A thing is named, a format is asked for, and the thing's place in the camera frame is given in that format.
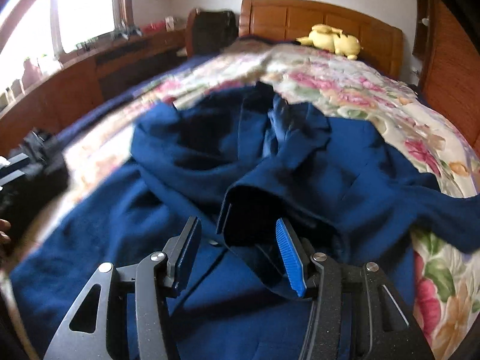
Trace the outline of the person left hand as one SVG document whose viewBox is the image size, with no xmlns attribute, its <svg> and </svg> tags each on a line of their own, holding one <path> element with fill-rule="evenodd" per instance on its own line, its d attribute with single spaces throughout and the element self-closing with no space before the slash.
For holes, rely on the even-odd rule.
<svg viewBox="0 0 480 360">
<path fill-rule="evenodd" d="M 11 224 L 8 221 L 4 219 L 0 219 L 0 244 L 1 245 L 5 245 L 11 242 L 11 239 L 7 234 L 10 228 L 11 228 Z"/>
</svg>

